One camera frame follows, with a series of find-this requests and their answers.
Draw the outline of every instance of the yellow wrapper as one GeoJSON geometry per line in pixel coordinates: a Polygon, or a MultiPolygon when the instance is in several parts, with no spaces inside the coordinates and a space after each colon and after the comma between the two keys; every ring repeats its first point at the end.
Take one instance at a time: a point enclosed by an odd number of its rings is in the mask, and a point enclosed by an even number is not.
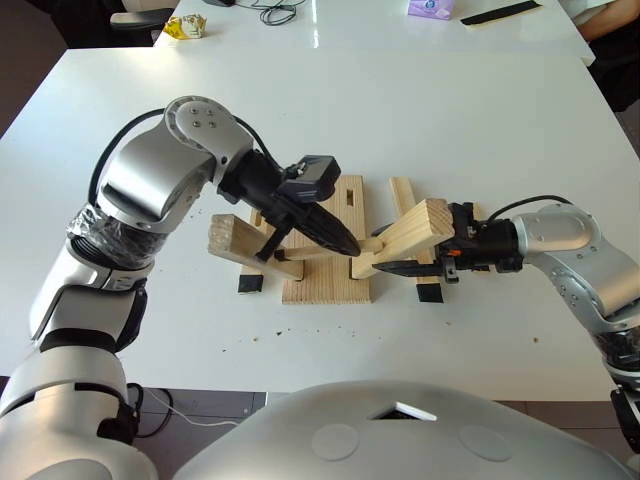
{"type": "Polygon", "coordinates": [[[164,24],[162,31],[178,40],[200,38],[204,33],[206,23],[207,19],[197,13],[183,17],[171,17],[169,21],[164,24]]]}

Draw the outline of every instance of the purple box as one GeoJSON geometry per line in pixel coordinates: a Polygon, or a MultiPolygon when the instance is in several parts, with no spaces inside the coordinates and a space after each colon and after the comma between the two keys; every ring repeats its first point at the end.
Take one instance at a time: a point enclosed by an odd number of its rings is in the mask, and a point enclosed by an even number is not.
{"type": "Polygon", "coordinates": [[[455,0],[410,0],[409,15],[449,20],[455,0]]]}

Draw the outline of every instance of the white cable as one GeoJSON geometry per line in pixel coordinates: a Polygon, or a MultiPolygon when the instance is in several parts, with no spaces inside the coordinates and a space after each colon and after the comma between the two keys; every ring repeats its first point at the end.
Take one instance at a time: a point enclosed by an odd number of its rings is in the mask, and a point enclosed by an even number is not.
{"type": "Polygon", "coordinates": [[[175,408],[173,408],[171,405],[169,405],[167,402],[165,402],[164,400],[162,400],[160,397],[158,397],[155,393],[153,393],[151,391],[150,388],[145,387],[144,388],[147,392],[149,392],[149,395],[151,395],[153,398],[155,398],[158,402],[160,402],[162,405],[164,405],[165,407],[167,407],[169,410],[171,410],[173,413],[175,413],[176,415],[178,415],[180,418],[182,418],[184,421],[186,421],[187,423],[190,423],[191,425],[195,425],[196,427],[220,427],[222,425],[234,425],[234,426],[238,426],[240,425],[238,422],[234,422],[232,420],[225,420],[224,422],[217,422],[217,423],[200,423],[200,422],[194,422],[193,420],[191,420],[189,417],[187,417],[184,413],[176,410],[175,408]]]}

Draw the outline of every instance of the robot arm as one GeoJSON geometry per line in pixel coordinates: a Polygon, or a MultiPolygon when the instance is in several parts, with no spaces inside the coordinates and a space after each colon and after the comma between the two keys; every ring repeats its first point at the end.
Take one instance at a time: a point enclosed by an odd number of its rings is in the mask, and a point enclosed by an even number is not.
{"type": "Polygon", "coordinates": [[[638,265],[607,242],[591,214],[568,202],[512,220],[494,214],[477,221],[470,203],[454,203],[450,209],[456,234],[436,247],[434,264],[402,261],[376,267],[405,276],[438,275],[448,283],[459,281],[458,270],[491,265],[500,273],[517,272],[523,264],[539,268],[602,352],[604,366],[618,385],[611,400],[623,433],[640,453],[638,265]]]}
{"type": "Polygon", "coordinates": [[[207,98],[182,97],[161,113],[101,181],[94,172],[89,202],[33,304],[33,351],[0,400],[1,478],[45,470],[53,478],[155,478],[130,447],[137,419],[115,354],[137,336],[155,255],[206,183],[275,227],[259,258],[292,228],[326,248],[360,253],[349,230],[316,203],[333,194],[335,159],[306,156],[282,169],[251,127],[207,98]]]}

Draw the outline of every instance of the black rubber pad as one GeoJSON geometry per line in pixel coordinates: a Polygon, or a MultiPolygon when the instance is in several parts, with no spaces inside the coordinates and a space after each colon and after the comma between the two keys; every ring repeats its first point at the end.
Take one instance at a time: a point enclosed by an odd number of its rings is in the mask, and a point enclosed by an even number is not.
{"type": "Polygon", "coordinates": [[[427,303],[444,303],[442,298],[442,287],[439,283],[418,283],[416,284],[418,299],[427,303]]]}
{"type": "Polygon", "coordinates": [[[263,275],[240,275],[238,293],[256,293],[262,291],[263,275]]]}
{"type": "Polygon", "coordinates": [[[495,10],[489,10],[488,12],[474,15],[473,17],[467,17],[460,20],[464,25],[480,25],[481,23],[492,22],[493,20],[500,20],[501,18],[510,17],[518,13],[526,12],[533,8],[541,7],[539,3],[533,0],[528,0],[522,3],[516,3],[515,5],[509,5],[508,7],[496,8],[495,10]]]}

